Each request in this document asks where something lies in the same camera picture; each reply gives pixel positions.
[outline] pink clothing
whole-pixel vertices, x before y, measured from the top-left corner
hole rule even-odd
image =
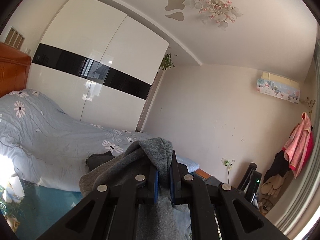
[[[291,134],[289,140],[283,147],[284,158],[289,161],[289,167],[294,177],[297,178],[301,172],[302,166],[307,159],[307,148],[311,135],[311,120],[309,116],[303,112],[302,121]]]
[[[311,153],[312,153],[312,150],[313,150],[313,134],[312,132],[310,133],[310,139],[309,139],[309,142],[308,142],[308,147],[307,147],[307,152],[306,152],[306,158],[304,159],[304,162],[302,164],[302,168],[303,166],[306,164],[307,160],[309,159]]]

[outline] blue duvet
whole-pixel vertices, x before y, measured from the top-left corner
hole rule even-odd
[[[79,179],[91,154],[124,152],[148,133],[85,123],[65,114],[46,95],[25,89],[0,98],[0,155],[9,158],[21,179],[41,186],[80,191]],[[189,172],[199,164],[177,156]]]

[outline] floral chandelier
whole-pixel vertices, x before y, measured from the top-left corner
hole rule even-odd
[[[204,24],[215,21],[219,23],[219,28],[226,30],[228,23],[234,23],[234,17],[241,17],[243,14],[237,7],[233,7],[230,0],[199,0],[191,1],[191,6],[199,10],[202,15],[201,21]]]

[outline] green leaves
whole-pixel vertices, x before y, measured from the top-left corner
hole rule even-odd
[[[174,65],[171,62],[171,53],[169,53],[163,57],[159,69],[162,68],[162,70],[166,70],[167,68],[170,69],[171,67],[174,67]]]

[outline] wooden headboard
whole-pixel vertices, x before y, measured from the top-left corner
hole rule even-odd
[[[26,88],[31,57],[0,42],[0,97]]]

